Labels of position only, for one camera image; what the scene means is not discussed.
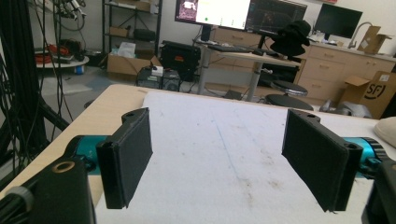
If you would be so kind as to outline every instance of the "drawer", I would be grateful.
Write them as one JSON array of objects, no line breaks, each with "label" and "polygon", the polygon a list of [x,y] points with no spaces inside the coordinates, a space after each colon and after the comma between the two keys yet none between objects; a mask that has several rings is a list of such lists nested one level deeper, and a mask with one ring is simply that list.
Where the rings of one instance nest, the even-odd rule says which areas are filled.
[{"label": "drawer", "polygon": [[249,60],[224,58],[224,57],[220,57],[216,52],[214,52],[210,55],[209,65],[210,64],[224,64],[230,66],[246,67],[251,69],[254,65],[254,62]]},{"label": "drawer", "polygon": [[337,82],[342,77],[344,66],[343,63],[310,58],[305,63],[302,77]]},{"label": "drawer", "polygon": [[257,47],[260,42],[260,35],[255,35],[248,32],[227,30],[227,29],[216,29],[213,38],[215,41],[220,43],[229,43],[234,45],[246,45],[251,47]]},{"label": "drawer", "polygon": [[351,55],[341,50],[312,46],[311,50],[309,51],[308,57],[327,60],[336,63],[345,63],[350,59]]},{"label": "drawer", "polygon": [[345,74],[372,79],[377,71],[391,72],[394,65],[392,61],[358,55],[348,61]]},{"label": "drawer", "polygon": [[301,77],[298,85],[308,90],[307,97],[320,100],[338,102],[344,92],[341,85],[312,78]]},{"label": "drawer", "polygon": [[217,68],[220,70],[228,70],[228,71],[237,71],[244,73],[253,73],[253,68],[251,67],[241,67],[235,65],[221,64],[221,63],[212,63],[209,65],[209,68]]}]

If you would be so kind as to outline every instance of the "black monitor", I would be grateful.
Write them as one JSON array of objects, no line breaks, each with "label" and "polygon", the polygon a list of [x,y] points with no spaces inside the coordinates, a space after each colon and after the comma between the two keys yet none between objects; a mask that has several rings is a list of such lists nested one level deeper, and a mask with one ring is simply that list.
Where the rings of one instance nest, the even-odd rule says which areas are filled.
[{"label": "black monitor", "polygon": [[293,21],[302,21],[307,5],[286,0],[251,0],[246,30],[261,35],[275,35]]},{"label": "black monitor", "polygon": [[314,26],[315,31],[325,34],[325,39],[330,35],[351,38],[361,19],[362,12],[344,7],[323,4]]},{"label": "black monitor", "polygon": [[250,0],[177,0],[175,21],[203,25],[207,41],[212,25],[245,30]]}]

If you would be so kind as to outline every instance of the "white table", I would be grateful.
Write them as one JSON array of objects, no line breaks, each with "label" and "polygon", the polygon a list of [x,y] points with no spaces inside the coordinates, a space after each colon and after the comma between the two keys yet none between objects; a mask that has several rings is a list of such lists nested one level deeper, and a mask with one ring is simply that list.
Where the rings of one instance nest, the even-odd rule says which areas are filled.
[{"label": "white table", "polygon": [[[287,108],[125,85],[105,90],[0,197],[63,155],[74,136],[113,134],[121,115],[141,106],[150,110],[154,154],[128,209],[107,210],[100,176],[89,176],[99,223],[361,223],[372,181],[355,181],[346,212],[323,213],[280,154]],[[377,120],[315,114],[396,158],[374,134]]]},{"label": "white table", "polygon": [[218,51],[209,49],[207,46],[203,46],[203,51],[204,51],[204,58],[202,59],[202,72],[201,72],[201,75],[199,78],[198,94],[202,94],[202,92],[205,88],[206,82],[210,79],[210,77],[207,75],[207,69],[209,68],[209,59],[210,59],[210,54],[212,52],[216,52],[219,54],[220,57],[224,57],[224,58],[234,58],[234,59],[238,59],[238,60],[248,60],[248,61],[255,62],[253,71],[251,73],[249,91],[247,94],[247,101],[251,101],[254,96],[254,92],[256,91],[257,84],[259,83],[262,65],[264,63],[274,64],[274,65],[282,65],[282,66],[288,66],[288,67],[300,66],[299,63],[292,62],[289,60],[274,58],[274,57],[271,57],[268,55],[259,56],[259,55],[255,55],[252,53],[218,52]]}]

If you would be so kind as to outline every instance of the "black stool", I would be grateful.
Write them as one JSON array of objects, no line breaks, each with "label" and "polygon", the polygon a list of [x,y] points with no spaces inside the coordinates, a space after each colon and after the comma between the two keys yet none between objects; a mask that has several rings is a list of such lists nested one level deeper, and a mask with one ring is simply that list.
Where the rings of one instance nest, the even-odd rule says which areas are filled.
[{"label": "black stool", "polygon": [[306,96],[308,91],[299,85],[291,82],[275,80],[271,83],[271,87],[275,90],[285,92],[284,95],[268,94],[265,96],[265,101],[269,105],[280,105],[303,110],[314,110],[314,108],[304,101],[290,97],[290,95]]}]

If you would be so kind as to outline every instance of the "box on shelf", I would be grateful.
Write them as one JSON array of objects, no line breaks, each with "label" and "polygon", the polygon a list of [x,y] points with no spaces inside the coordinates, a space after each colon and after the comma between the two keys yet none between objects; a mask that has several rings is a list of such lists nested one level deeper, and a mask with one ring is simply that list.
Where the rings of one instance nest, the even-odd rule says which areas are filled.
[{"label": "box on shelf", "polygon": [[396,74],[378,71],[372,80],[361,77],[348,77],[345,80],[346,90],[340,99],[365,105],[373,119],[380,119],[390,100],[396,92]]},{"label": "box on shelf", "polygon": [[125,37],[128,35],[128,30],[121,27],[110,26],[110,34]]},{"label": "box on shelf", "polygon": [[141,11],[150,12],[150,3],[149,2],[135,1],[135,0],[116,0],[116,1],[117,1],[117,3],[135,6],[136,9],[141,10]]},{"label": "box on shelf", "polygon": [[136,49],[136,58],[125,58],[109,53],[107,72],[110,78],[135,81],[139,71],[146,66],[162,66],[152,49]]},{"label": "box on shelf", "polygon": [[370,26],[364,35],[358,50],[369,54],[377,54],[386,39],[391,39],[388,35],[379,35],[380,26]]}]

